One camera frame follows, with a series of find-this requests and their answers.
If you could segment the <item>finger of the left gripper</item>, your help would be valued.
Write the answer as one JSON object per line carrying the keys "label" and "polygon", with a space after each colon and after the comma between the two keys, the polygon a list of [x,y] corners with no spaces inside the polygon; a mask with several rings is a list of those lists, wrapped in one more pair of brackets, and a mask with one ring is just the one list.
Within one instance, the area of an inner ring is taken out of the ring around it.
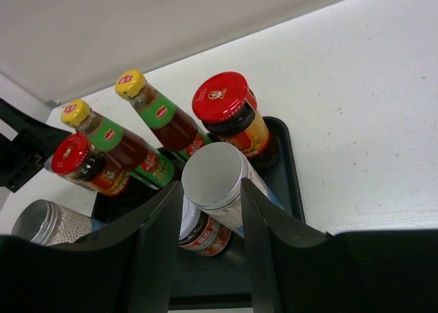
{"label": "finger of the left gripper", "polygon": [[17,192],[44,166],[70,132],[49,126],[1,100],[1,120],[17,132],[1,135],[1,186]]}

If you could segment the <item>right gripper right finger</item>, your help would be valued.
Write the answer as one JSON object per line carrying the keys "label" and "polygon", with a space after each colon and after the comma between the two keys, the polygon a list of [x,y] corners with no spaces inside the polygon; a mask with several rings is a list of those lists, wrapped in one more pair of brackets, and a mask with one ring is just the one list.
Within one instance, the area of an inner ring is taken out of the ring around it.
{"label": "right gripper right finger", "polygon": [[436,312],[437,231],[318,231],[241,183],[255,312]]}

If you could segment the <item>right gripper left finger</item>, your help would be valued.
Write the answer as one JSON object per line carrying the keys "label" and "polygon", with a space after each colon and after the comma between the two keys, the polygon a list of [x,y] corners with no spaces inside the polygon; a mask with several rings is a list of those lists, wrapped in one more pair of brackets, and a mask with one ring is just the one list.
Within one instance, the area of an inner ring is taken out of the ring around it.
{"label": "right gripper left finger", "polygon": [[2,312],[167,312],[183,189],[175,181],[74,243],[1,237]]}

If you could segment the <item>red lid chili jar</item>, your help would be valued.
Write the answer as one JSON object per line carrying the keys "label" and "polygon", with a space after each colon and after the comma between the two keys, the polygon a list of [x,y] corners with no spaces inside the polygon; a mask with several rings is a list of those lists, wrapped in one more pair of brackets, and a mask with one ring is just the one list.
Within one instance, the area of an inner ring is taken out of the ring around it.
{"label": "red lid chili jar", "polygon": [[278,140],[242,74],[226,71],[205,80],[194,94],[192,110],[210,133],[239,149],[256,170],[276,162]]}
{"label": "red lid chili jar", "polygon": [[53,154],[51,169],[68,181],[122,202],[134,201],[141,194],[141,185],[81,133],[61,142]]}

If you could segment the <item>yellow cap sauce bottle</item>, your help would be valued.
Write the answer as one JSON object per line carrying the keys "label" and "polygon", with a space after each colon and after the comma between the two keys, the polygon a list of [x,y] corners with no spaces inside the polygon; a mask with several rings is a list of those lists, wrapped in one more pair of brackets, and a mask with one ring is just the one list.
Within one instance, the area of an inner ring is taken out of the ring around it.
{"label": "yellow cap sauce bottle", "polygon": [[187,162],[211,138],[195,120],[148,83],[137,69],[123,73],[116,81],[116,93],[127,100],[162,146]]}
{"label": "yellow cap sauce bottle", "polygon": [[173,161],[139,135],[94,111],[82,99],[64,107],[61,120],[130,176],[155,190],[181,179],[181,171]]}

